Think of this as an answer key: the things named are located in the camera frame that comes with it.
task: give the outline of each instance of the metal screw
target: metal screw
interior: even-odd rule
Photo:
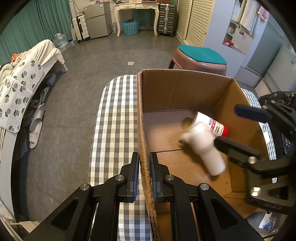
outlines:
[[[261,188],[253,187],[250,191],[251,196],[258,197],[261,194]]]
[[[256,163],[257,162],[257,158],[256,157],[254,157],[254,156],[250,156],[249,158],[248,158],[248,163],[250,163],[250,164],[254,164],[254,163]]]
[[[166,179],[166,180],[169,180],[169,181],[172,181],[172,180],[175,179],[175,176],[172,175],[172,174],[167,174],[167,175],[165,176],[165,179]]]
[[[86,190],[88,190],[88,189],[89,189],[89,187],[90,187],[90,185],[89,185],[89,184],[87,184],[87,183],[84,183],[84,184],[82,184],[82,185],[80,186],[80,189],[81,189],[82,191],[86,191]]]
[[[115,179],[116,179],[117,181],[122,181],[122,180],[124,179],[124,175],[117,175],[117,176],[115,177]]]
[[[209,187],[208,184],[206,184],[206,183],[202,183],[202,184],[200,184],[200,188],[201,188],[202,190],[206,191],[206,190],[208,190],[210,187]]]

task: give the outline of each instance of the silver suitcase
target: silver suitcase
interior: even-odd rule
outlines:
[[[174,33],[175,20],[176,20],[176,6],[170,3],[159,4],[159,18],[157,23],[157,34],[170,34],[171,37]]]

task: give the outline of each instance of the louvered closet door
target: louvered closet door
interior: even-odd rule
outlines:
[[[210,23],[214,0],[193,0],[186,41],[202,47]]]
[[[179,0],[177,9],[176,32],[184,39],[185,25],[188,15],[189,0]]]

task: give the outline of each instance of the floral quilt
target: floral quilt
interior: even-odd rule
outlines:
[[[0,127],[17,133],[35,87],[43,75],[37,59],[28,55],[0,86]]]

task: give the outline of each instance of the sandal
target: sandal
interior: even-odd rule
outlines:
[[[41,132],[41,128],[42,128],[42,121],[39,121],[36,124],[34,131],[30,132],[30,134],[29,134],[29,142],[30,142],[31,149],[34,149],[37,146],[40,132]]]
[[[40,93],[40,101],[41,102],[44,102],[46,94],[48,93],[48,91],[49,91],[48,86],[46,88],[44,88],[44,90],[41,91],[41,93]]]
[[[22,119],[22,124],[24,127],[28,126],[31,123],[33,113],[34,113],[33,109],[31,109],[30,112],[29,112],[29,110],[25,111],[24,117]]]
[[[42,103],[41,105],[38,106],[37,110],[35,111],[34,117],[30,125],[30,131],[34,131],[36,126],[39,124],[39,122],[42,121],[44,111],[45,111],[44,103]]]

